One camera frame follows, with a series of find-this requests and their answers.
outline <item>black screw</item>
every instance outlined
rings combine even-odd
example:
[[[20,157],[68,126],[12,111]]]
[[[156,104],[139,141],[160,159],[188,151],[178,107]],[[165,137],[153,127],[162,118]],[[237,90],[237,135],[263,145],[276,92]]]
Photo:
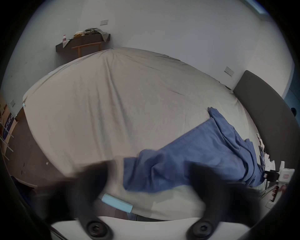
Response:
[[[103,223],[93,222],[88,225],[88,232],[96,238],[104,237],[107,234],[107,228]]]
[[[198,222],[193,226],[193,234],[198,238],[205,238],[212,233],[212,225],[209,222]]]

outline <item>wooden stool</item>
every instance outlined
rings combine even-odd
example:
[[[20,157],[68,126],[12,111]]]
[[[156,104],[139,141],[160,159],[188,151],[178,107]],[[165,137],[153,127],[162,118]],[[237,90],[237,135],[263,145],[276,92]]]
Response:
[[[76,49],[76,48],[77,48],[77,49],[78,49],[78,58],[81,58],[81,48],[82,48],[82,47],[93,46],[93,45],[98,45],[98,46],[99,46],[99,51],[101,51],[101,42],[84,44],[84,45],[72,47],[72,49]]]

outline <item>blue blanket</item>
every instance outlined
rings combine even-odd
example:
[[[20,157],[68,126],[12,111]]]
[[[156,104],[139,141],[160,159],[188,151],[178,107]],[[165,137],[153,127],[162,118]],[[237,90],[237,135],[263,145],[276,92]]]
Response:
[[[255,187],[263,183],[253,143],[239,136],[214,108],[209,120],[158,151],[143,150],[124,158],[123,186],[128,191],[155,193],[189,185],[189,166],[213,168],[225,181]]]

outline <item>white wall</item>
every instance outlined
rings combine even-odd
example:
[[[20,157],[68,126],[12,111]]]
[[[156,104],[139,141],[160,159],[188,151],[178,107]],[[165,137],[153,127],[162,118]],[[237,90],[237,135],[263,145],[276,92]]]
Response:
[[[7,65],[1,92],[10,110],[17,114],[23,95],[40,78],[62,65],[55,51],[64,34],[72,36],[78,29],[84,0],[45,1],[25,27]]]
[[[247,70],[266,81],[284,97],[290,86],[293,65],[292,56],[277,25],[261,21],[257,47]]]
[[[230,88],[253,56],[260,27],[239,0],[86,0],[79,29],[99,27],[105,19],[101,29],[111,33],[111,47],[169,55]]]
[[[100,21],[108,19],[108,25]],[[239,0],[52,0],[25,28],[1,91],[18,113],[23,94],[62,64],[62,35],[99,27],[111,47],[133,47],[180,59],[233,88],[253,57],[260,20]],[[226,66],[234,71],[231,77]]]

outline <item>dark wooden shelf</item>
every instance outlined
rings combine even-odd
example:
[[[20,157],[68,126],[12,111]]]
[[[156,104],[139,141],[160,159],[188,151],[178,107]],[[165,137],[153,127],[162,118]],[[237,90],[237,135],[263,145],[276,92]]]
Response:
[[[103,38],[101,34],[90,34],[85,35],[77,38],[73,38],[66,46],[65,48],[62,47],[62,43],[55,46],[57,53],[62,53],[66,51],[71,51],[72,47],[90,44],[90,43],[96,43],[96,42],[103,42]]]

